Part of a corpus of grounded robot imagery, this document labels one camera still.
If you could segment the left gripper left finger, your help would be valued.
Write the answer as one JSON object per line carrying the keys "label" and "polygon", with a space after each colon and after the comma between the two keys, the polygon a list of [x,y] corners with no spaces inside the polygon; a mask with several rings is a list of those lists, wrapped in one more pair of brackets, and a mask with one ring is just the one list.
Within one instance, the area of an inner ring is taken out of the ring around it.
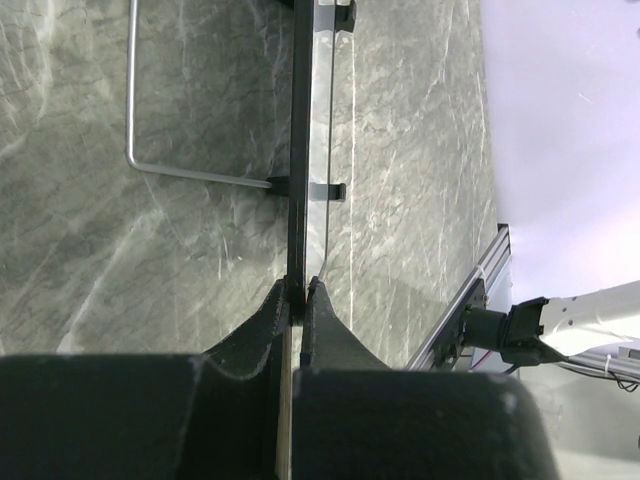
{"label": "left gripper left finger", "polygon": [[255,313],[203,356],[227,378],[251,379],[265,368],[276,339],[288,324],[286,285],[279,279]]}

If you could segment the small black-framed whiteboard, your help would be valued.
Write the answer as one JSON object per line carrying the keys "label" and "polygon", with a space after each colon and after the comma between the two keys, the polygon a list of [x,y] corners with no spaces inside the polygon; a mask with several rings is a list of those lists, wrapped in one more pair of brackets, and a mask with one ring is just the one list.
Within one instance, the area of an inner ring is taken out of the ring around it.
{"label": "small black-framed whiteboard", "polygon": [[126,69],[125,158],[139,172],[259,188],[288,200],[287,300],[289,322],[304,322],[311,285],[327,259],[329,204],[346,198],[347,187],[331,181],[333,86],[336,37],[352,33],[354,1],[294,1],[293,78],[289,173],[264,181],[205,173],[135,157],[135,92],[139,4],[129,4]]}

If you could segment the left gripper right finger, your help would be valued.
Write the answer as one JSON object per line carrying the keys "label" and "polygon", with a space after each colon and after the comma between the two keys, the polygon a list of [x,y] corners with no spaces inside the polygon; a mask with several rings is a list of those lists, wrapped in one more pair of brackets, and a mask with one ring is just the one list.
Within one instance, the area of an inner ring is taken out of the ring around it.
{"label": "left gripper right finger", "polygon": [[309,286],[300,367],[317,370],[389,370],[338,318],[326,285],[314,277]]}

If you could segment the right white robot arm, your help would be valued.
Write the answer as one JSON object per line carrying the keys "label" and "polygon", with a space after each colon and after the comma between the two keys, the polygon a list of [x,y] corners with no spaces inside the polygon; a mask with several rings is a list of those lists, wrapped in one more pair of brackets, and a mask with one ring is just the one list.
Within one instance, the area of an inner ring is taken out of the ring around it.
{"label": "right white robot arm", "polygon": [[557,363],[594,348],[639,338],[637,281],[574,297],[539,297],[501,313],[467,307],[462,344],[496,352],[505,363]]}

